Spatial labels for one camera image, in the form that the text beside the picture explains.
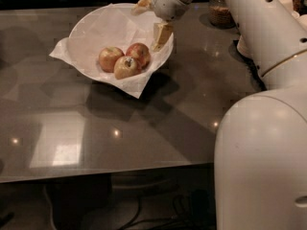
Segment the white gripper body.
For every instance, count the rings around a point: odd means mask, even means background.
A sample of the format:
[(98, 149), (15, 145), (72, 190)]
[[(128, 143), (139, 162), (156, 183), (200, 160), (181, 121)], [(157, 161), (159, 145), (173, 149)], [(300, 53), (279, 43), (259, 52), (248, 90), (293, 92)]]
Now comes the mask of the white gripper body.
[(188, 9), (183, 0), (152, 0), (153, 12), (164, 21), (180, 19)]

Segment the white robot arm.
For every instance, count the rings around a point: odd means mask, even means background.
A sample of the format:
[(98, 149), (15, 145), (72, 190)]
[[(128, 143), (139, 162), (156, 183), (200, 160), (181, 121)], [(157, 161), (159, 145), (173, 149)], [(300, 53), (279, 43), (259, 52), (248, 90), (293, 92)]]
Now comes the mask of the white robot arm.
[(217, 230), (307, 230), (307, 31), (278, 0), (225, 0), (266, 89), (224, 115)]

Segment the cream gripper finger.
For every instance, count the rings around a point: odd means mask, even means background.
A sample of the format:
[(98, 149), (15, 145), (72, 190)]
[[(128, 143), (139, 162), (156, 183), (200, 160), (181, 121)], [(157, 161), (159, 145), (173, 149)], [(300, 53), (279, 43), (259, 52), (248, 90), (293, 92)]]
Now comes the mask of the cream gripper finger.
[(139, 0), (131, 9), (132, 15), (140, 15), (153, 9), (153, 0)]
[(152, 50), (158, 52), (167, 43), (172, 35), (174, 27), (168, 22), (159, 22), (153, 24), (153, 44)]

